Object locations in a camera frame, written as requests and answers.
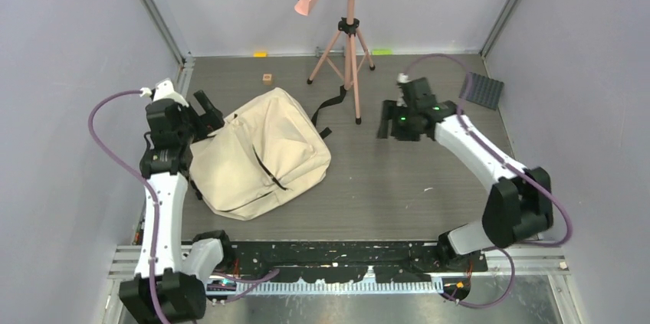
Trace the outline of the green tape piece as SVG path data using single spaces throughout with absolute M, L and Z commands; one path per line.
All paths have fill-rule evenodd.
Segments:
M 375 56 L 392 55 L 392 50 L 389 50 L 389 49 L 372 50 L 372 55 L 375 55 Z

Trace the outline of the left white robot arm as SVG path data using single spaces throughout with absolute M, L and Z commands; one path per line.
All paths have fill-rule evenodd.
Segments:
M 120 284 L 119 297 L 138 323 L 192 322 L 205 315 L 212 271 L 227 273 L 235 263 L 224 231 L 200 234 L 187 254 L 182 251 L 191 145 L 221 127 L 223 118 L 204 93 L 196 97 L 206 112 L 197 114 L 170 79 L 141 92 L 151 99 L 146 151 L 137 172 L 146 193 L 146 219 L 133 278 Z

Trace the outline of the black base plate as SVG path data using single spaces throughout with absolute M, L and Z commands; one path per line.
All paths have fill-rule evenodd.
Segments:
M 217 270 L 245 279 L 277 269 L 275 283 L 358 283 L 374 273 L 380 283 L 417 283 L 430 273 L 483 273 L 483 254 L 447 258 L 434 241 L 233 241 Z

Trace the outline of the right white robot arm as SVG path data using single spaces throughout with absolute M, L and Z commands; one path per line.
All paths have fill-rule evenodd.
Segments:
M 399 98 L 382 103 L 377 138 L 415 142 L 427 136 L 455 155 L 487 192 L 480 219 L 439 236 L 442 267 L 458 270 L 469 254 L 506 248 L 553 226 L 550 176 L 543 168 L 529 169 L 495 147 L 454 102 L 438 101 L 426 78 L 400 74 L 397 87 Z

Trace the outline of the small wooden cube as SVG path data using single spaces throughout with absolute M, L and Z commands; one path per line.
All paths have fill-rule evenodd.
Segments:
M 272 75 L 271 74 L 264 74 L 263 77 L 262 77 L 262 82 L 265 85 L 272 85 L 272 83 L 273 83 Z

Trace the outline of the dark grey studded plate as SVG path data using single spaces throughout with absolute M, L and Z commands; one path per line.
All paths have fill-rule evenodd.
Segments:
M 459 98 L 489 110 L 497 110 L 503 90 L 504 82 L 470 72 L 464 79 Z

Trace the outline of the beige canvas backpack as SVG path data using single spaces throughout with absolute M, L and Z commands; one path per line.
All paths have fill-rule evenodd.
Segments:
M 287 91 L 275 88 L 225 118 L 191 146 L 190 180 L 216 215 L 250 221 L 324 180 L 330 128 L 318 130 Z

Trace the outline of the pink tripod stand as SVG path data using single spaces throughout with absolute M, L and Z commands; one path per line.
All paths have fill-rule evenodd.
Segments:
M 337 31 L 326 46 L 310 76 L 307 78 L 307 84 L 311 85 L 314 82 L 320 68 L 325 62 L 327 62 L 343 79 L 343 93 L 346 93 L 350 89 L 353 90 L 355 122 L 356 125 L 360 125 L 362 123 L 362 116 L 359 94 L 359 70 L 365 61 L 367 61 L 370 70 L 375 70 L 376 65 L 373 62 L 370 50 L 360 30 L 360 21 L 356 17 L 355 7 L 356 0 L 346 0 L 346 15 L 338 22 Z M 342 34 L 345 36 L 345 46 L 343 48 L 343 73 L 338 70 L 336 65 L 329 58 L 334 44 Z

